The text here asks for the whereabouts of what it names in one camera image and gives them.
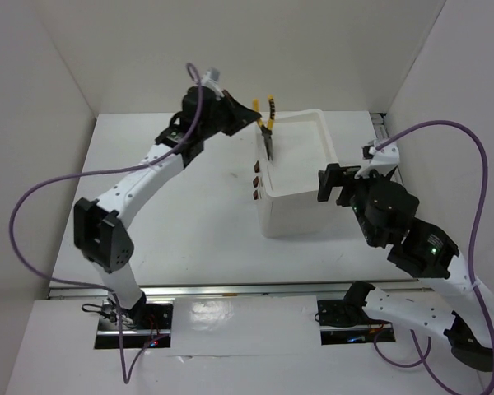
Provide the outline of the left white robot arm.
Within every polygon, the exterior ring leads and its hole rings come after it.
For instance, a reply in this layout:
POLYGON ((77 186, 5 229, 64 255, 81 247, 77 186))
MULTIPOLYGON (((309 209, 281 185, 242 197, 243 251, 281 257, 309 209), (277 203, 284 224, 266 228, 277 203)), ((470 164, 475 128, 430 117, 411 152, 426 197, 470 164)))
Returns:
POLYGON ((258 111, 243 106, 228 91, 193 86, 135 170, 96 199, 82 197, 75 203, 74 244, 100 274, 125 327, 139 327, 147 305, 129 263, 134 244, 128 229, 133 219, 203 151, 208 138, 219 132, 232 136, 260 118, 258 111))

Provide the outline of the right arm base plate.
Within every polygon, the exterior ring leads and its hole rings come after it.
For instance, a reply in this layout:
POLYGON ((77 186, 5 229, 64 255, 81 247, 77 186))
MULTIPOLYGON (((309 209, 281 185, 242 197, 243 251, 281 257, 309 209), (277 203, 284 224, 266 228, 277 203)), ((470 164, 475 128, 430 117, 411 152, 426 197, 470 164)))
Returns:
POLYGON ((369 318, 344 300, 318 300, 314 320, 323 346, 396 342, 390 322, 369 318))

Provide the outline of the white bottom drawer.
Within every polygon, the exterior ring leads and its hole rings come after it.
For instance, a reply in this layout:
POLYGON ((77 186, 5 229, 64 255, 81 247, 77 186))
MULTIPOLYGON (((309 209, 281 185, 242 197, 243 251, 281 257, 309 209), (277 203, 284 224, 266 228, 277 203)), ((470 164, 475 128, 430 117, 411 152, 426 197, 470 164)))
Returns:
POLYGON ((264 193, 264 191, 261 190, 261 189, 256 189, 253 192, 253 199, 255 201, 263 201, 265 199, 265 193, 264 193))

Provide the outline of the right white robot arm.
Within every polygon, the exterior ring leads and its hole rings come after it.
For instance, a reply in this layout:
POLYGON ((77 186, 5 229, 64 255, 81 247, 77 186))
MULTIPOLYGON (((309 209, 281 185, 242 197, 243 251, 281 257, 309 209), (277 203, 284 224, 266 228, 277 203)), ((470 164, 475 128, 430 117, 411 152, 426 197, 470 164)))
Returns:
POLYGON ((438 293, 450 309, 397 299, 370 283, 355 281, 343 298, 346 319, 359 323, 368 317, 435 335, 449 342, 452 355, 463 364, 492 371, 487 322, 494 327, 494 294, 470 279, 465 257, 441 228, 416 217, 417 197, 394 182, 391 174, 374 170, 362 179, 356 177, 357 170, 327 165, 319 172, 318 201, 328 201, 332 190, 339 188, 336 203, 352 209, 367 244, 389 249, 389 262, 438 293))

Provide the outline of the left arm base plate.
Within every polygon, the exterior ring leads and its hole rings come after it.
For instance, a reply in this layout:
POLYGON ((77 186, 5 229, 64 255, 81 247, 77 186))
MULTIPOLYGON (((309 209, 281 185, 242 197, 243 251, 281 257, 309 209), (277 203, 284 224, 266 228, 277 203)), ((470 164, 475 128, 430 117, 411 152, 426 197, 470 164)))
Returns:
MULTIPOLYGON (((105 300, 102 304, 85 303, 83 313, 98 317, 96 350, 114 350, 119 348, 119 324, 114 303, 105 300)), ((143 315, 131 321, 123 316, 123 348, 139 349, 145 343, 152 349, 166 349, 171 346, 171 328, 174 305, 172 302, 155 302, 146 305, 143 315)))

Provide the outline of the yellow handled pliers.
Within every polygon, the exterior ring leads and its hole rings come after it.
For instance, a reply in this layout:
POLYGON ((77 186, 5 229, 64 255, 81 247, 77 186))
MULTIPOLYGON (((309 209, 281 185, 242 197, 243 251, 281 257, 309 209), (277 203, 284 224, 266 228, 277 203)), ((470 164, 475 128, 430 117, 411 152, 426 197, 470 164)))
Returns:
POLYGON ((256 123, 262 134, 267 158, 269 161, 273 161, 273 126, 276 118, 276 106, 275 106, 274 97, 272 95, 268 96, 268 104, 269 104, 268 121, 265 123, 261 118, 259 118, 256 121, 256 123))

